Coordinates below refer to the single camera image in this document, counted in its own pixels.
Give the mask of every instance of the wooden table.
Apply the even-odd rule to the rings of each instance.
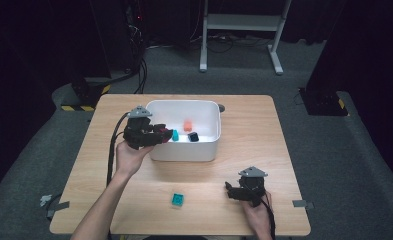
[[[69,234],[100,196],[106,184],[110,138],[120,117],[152,100],[197,99],[223,104],[222,133],[211,162],[153,161],[149,155],[128,183],[111,225],[113,234],[252,235],[238,201],[226,195],[224,182],[238,187],[238,172],[256,166],[268,173],[278,236],[305,236],[310,225],[301,200],[273,99],[258,95],[104,95],[98,103],[50,230]],[[120,130],[124,129],[126,120]],[[174,193],[184,204],[171,204]]]

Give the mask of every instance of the teal block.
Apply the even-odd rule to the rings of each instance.
[[[174,193],[172,197],[172,205],[175,206],[182,206],[184,201],[184,195],[179,193]]]

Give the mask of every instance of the white metal stand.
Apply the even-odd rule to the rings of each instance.
[[[208,70],[207,53],[207,32],[208,29],[224,30],[249,30],[249,31],[271,31],[276,32],[273,45],[268,45],[268,53],[274,65],[277,75],[283,74],[280,60],[277,56],[277,46],[280,42],[281,33],[286,23],[287,13],[289,12],[292,0],[285,0],[281,16],[259,16],[259,15],[235,15],[235,14],[208,14],[208,0],[205,0],[203,17],[203,36],[200,53],[200,71]]]

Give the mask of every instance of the black object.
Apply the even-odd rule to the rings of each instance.
[[[152,114],[142,106],[136,107],[128,114],[124,139],[136,150],[139,147],[166,143],[172,137],[173,130],[168,130],[165,124],[150,125],[148,116]]]
[[[242,201],[251,201],[253,207],[261,204],[261,197],[265,195],[264,177],[246,177],[239,179],[239,188],[233,188],[230,183],[225,182],[229,198]]]
[[[321,116],[347,116],[343,102],[339,99],[336,91],[344,83],[344,78],[334,77],[332,75],[336,66],[342,64],[336,56],[342,55],[342,46],[350,41],[348,36],[342,34],[342,31],[351,29],[350,24],[342,24],[337,21],[329,40],[321,52],[320,58],[311,74],[308,84],[305,88],[299,90],[302,100],[305,104],[306,110],[309,115]]]
[[[250,201],[252,202],[252,207],[257,207],[262,203],[267,208],[271,224],[271,237],[275,240],[276,226],[274,213],[271,210],[270,204],[262,200],[262,196],[266,194],[264,177],[266,177],[267,174],[253,166],[239,172],[239,174],[242,176],[239,180],[239,188],[234,188],[230,183],[225,182],[225,188],[228,190],[228,197],[241,201]]]
[[[199,142],[199,136],[196,132],[189,133],[187,136],[189,136],[190,142]]]

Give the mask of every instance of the yellow and black tape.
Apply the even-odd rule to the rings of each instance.
[[[111,89],[111,85],[107,85],[106,87],[104,87],[102,90],[102,95],[108,93],[109,89]]]
[[[62,105],[61,106],[62,110],[64,111],[86,111],[86,112],[92,112],[95,110],[95,107],[93,106],[80,106],[80,105]]]
[[[111,89],[111,85],[106,85],[100,95],[104,95],[106,93],[108,93],[109,89]],[[64,111],[69,111],[69,112],[73,112],[73,111],[86,111],[86,112],[92,112],[96,109],[95,106],[90,106],[90,105],[61,105],[62,110]]]

